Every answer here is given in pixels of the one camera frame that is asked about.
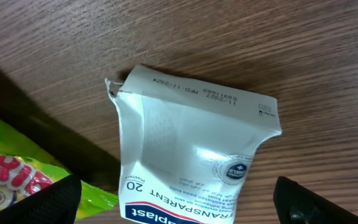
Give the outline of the white blue plaster box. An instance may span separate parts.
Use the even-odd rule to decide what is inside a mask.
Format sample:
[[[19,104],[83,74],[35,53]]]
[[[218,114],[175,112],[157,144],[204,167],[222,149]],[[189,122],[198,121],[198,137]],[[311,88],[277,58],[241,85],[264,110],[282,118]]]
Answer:
[[[106,88],[119,117],[122,218],[233,223],[257,148],[282,133],[277,100],[141,65]]]

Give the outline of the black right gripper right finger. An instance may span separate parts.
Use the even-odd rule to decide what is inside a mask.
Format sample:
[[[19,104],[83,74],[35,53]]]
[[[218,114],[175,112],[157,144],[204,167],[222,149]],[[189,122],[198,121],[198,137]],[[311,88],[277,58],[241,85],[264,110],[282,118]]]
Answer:
[[[278,177],[273,202],[281,224],[358,224],[358,216],[308,190]]]

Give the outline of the Haribo gummy candy bag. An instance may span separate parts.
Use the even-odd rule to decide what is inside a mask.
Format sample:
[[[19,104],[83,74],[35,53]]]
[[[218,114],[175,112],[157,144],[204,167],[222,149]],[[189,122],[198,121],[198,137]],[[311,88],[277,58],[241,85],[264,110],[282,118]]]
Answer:
[[[72,175],[56,158],[0,120],[0,211]],[[112,209],[111,194],[81,180],[76,220]]]

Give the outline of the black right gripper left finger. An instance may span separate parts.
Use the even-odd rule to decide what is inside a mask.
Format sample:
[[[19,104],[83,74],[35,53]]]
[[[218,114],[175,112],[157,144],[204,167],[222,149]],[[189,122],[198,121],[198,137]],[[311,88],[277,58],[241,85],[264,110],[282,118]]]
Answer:
[[[81,200],[81,180],[69,175],[0,211],[0,224],[73,224]]]

